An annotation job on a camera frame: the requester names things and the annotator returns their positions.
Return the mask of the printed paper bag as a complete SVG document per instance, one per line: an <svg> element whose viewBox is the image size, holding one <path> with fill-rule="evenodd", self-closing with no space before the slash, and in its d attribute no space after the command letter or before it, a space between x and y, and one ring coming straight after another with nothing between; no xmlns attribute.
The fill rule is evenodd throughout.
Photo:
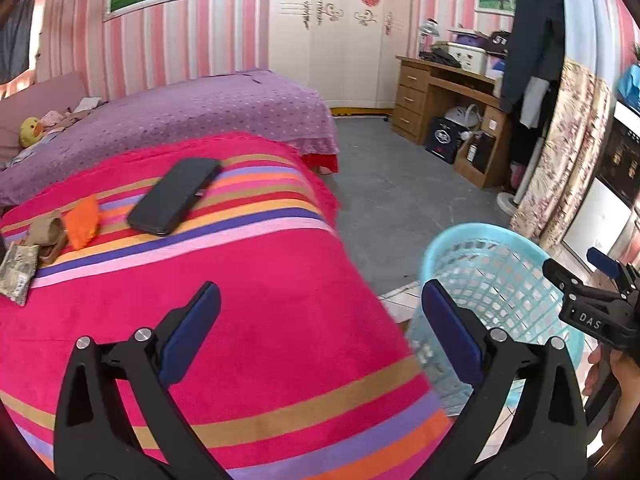
<svg viewBox="0 0 640 480"><path fill-rule="evenodd" d="M37 245L13 242L6 251L0 268L0 292L21 307L26 304L30 283L38 268Z"/></svg>

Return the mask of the light blue laundry basket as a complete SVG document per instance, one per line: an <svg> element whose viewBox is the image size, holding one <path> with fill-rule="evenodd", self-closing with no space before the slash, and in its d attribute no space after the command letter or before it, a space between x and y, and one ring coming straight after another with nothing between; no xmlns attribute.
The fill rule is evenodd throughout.
<svg viewBox="0 0 640 480"><path fill-rule="evenodd" d="M473 311L486 328L499 327L514 340L544 344L564 339L576 370L584 335L559 319L560 292L542 275L549 255L501 226L463 223L446 229L427 246L420 285L439 281L459 307ZM442 345L419 307L409 323L408 343L448 416L461 413L472 388L457 378Z"/></svg>

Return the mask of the floral curtain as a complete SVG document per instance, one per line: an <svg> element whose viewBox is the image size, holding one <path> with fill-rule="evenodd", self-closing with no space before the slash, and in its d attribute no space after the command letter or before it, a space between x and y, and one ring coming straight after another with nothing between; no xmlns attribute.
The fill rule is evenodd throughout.
<svg viewBox="0 0 640 480"><path fill-rule="evenodd" d="M532 180L510 229L544 250L558 246L596 170L613 99L615 68L564 62L558 99Z"/></svg>

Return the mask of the black box under desk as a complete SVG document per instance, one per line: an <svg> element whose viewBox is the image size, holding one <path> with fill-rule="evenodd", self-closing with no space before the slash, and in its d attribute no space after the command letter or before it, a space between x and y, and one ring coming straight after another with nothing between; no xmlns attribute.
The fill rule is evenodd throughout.
<svg viewBox="0 0 640 480"><path fill-rule="evenodd" d="M425 151L453 165L463 143L461 136L463 131L465 128L462 125L445 117L435 117L427 130Z"/></svg>

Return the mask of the brown cardboard cup sleeve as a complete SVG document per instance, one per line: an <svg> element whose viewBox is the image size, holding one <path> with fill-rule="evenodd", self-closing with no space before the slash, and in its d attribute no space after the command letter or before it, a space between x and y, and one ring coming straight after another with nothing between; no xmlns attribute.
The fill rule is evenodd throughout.
<svg viewBox="0 0 640 480"><path fill-rule="evenodd" d="M38 248L41 264L51 264L62 254L67 245L67 233L60 214L35 219L29 226L24 244Z"/></svg>

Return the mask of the orange plastic wrapper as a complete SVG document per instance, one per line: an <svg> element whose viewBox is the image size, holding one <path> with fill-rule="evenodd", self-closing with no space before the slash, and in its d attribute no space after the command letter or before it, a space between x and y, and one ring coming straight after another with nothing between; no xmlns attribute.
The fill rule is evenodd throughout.
<svg viewBox="0 0 640 480"><path fill-rule="evenodd" d="M96 237L101 223L101 211L98 200L88 196L80 200L63 217L70 246L81 250Z"/></svg>

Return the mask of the pink striped blanket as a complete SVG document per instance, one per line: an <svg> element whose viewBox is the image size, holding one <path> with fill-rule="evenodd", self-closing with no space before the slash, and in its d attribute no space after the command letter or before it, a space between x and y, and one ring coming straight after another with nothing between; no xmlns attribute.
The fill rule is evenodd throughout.
<svg viewBox="0 0 640 480"><path fill-rule="evenodd" d="M245 133L107 159L10 210L91 234L1 298L7 479L409 479L450 422L335 200Z"/></svg>

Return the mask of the hanging dark jacket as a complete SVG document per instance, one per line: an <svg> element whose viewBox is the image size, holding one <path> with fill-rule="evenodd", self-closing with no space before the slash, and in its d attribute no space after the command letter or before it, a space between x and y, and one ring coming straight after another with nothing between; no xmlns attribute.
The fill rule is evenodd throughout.
<svg viewBox="0 0 640 480"><path fill-rule="evenodd" d="M564 0L516 0L506 43L500 110L510 113L532 77L559 81L564 53Z"/></svg>

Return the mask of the black notebook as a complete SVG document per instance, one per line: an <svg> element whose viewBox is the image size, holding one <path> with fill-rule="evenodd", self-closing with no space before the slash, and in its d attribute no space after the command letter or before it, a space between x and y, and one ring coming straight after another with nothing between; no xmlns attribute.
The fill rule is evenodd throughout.
<svg viewBox="0 0 640 480"><path fill-rule="evenodd" d="M222 165L217 159L179 160L129 211L128 226L145 234L171 234L221 171Z"/></svg>

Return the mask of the wooden desk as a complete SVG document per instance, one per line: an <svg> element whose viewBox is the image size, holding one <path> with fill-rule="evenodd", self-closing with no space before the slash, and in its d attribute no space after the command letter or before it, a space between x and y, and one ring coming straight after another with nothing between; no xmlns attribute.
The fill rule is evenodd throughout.
<svg viewBox="0 0 640 480"><path fill-rule="evenodd" d="M478 170L466 159L470 141L465 141L454 160L454 170L478 188L498 188L508 172L508 144L511 125L492 95L494 82L461 68L420 58L400 59L396 103L390 124L398 136L423 146L428 128L456 106L476 105L480 110L480 130L495 138L487 166Z"/></svg>

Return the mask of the white storage box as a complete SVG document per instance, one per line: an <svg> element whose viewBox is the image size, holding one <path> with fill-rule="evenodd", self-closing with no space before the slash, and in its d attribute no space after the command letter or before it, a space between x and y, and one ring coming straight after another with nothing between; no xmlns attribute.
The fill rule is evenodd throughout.
<svg viewBox="0 0 640 480"><path fill-rule="evenodd" d="M462 70L480 76L485 75L487 52L484 49L448 41L447 52L461 65Z"/></svg>

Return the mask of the yellow duck plush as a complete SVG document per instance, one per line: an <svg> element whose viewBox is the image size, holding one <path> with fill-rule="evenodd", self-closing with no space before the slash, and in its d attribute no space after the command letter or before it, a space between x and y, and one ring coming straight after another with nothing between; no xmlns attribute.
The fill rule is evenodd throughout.
<svg viewBox="0 0 640 480"><path fill-rule="evenodd" d="M20 143L22 148L29 148L40 141L43 136L43 125L37 117L29 117L20 127Z"/></svg>

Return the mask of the pink headboard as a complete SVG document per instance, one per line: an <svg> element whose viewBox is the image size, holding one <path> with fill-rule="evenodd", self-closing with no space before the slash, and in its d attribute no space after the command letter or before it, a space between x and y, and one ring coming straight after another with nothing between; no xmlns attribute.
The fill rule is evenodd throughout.
<svg viewBox="0 0 640 480"><path fill-rule="evenodd" d="M29 117L42 117L50 110L64 113L88 96L81 73L73 72L32 84L3 99L0 104L1 161L8 162L21 151L21 124Z"/></svg>

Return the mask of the purple dotted bedspread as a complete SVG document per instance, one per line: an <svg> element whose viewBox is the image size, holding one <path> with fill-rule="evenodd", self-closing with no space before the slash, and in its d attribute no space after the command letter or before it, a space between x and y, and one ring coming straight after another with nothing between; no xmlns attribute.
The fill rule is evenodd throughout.
<svg viewBox="0 0 640 480"><path fill-rule="evenodd" d="M17 206L115 155L230 132L284 143L311 168L338 169L336 125L319 93L270 70L247 70L158 87L97 107L2 170L1 203Z"/></svg>

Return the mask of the dark window curtain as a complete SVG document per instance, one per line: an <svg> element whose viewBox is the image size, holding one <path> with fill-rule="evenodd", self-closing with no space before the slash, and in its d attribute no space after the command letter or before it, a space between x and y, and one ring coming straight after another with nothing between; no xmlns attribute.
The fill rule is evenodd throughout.
<svg viewBox="0 0 640 480"><path fill-rule="evenodd" d="M35 0L17 0L1 26L0 76L6 84L29 68L30 31Z"/></svg>

